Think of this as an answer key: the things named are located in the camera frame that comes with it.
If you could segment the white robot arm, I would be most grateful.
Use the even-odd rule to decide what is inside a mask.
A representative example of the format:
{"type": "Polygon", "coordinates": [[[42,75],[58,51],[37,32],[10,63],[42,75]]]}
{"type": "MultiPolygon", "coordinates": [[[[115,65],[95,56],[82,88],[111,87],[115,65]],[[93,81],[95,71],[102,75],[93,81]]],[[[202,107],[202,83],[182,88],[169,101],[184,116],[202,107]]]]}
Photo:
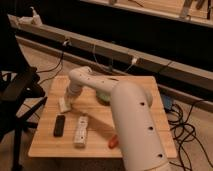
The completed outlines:
{"type": "Polygon", "coordinates": [[[130,81],[94,76],[88,66],[69,72],[67,97],[73,103],[88,86],[110,96],[112,118],[127,171],[171,171],[151,116],[151,92],[130,81]]]}

